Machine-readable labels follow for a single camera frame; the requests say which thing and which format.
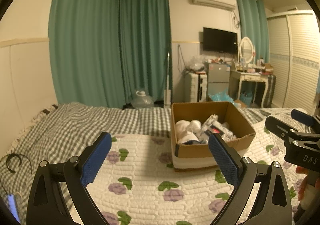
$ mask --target gray checkered bedsheet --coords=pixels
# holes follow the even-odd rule
[[[271,113],[290,114],[290,109],[240,109],[251,123],[258,123]],[[64,162],[71,156],[79,155],[85,147],[92,144],[102,131],[111,134],[130,133],[160,137],[170,137],[170,109],[116,109],[105,107],[88,107],[80,103],[61,105],[57,110],[35,124],[28,134],[15,147],[15,153],[28,156],[19,166],[17,159],[12,159],[10,167],[16,173],[10,173],[5,161],[0,163],[0,179],[7,193],[19,192],[21,202],[18,204],[21,223],[26,223],[26,211],[29,191],[35,170],[40,161],[49,163]],[[67,187],[61,184],[67,206],[72,201]],[[6,193],[0,188],[0,194],[6,199]]]

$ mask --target wardrobe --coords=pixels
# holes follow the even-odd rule
[[[267,20],[269,58],[276,76],[273,107],[303,108],[313,115],[320,63],[317,18],[312,10],[295,10]]]

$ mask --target television screen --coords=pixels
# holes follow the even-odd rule
[[[219,29],[203,28],[203,50],[219,53],[238,53],[237,33]]]

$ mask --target gray refrigerator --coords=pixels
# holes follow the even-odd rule
[[[215,95],[221,91],[228,94],[230,65],[207,63],[207,94]]]

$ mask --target human hand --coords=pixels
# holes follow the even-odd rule
[[[307,176],[303,179],[301,185],[300,185],[300,189],[298,191],[298,201],[301,201],[304,197],[304,191],[306,190],[306,186],[307,186],[307,181],[308,181],[308,169],[303,168],[301,166],[297,166],[296,168],[296,173],[304,173]],[[316,181],[316,185],[315,185],[316,189],[320,189],[320,178],[317,179]]]

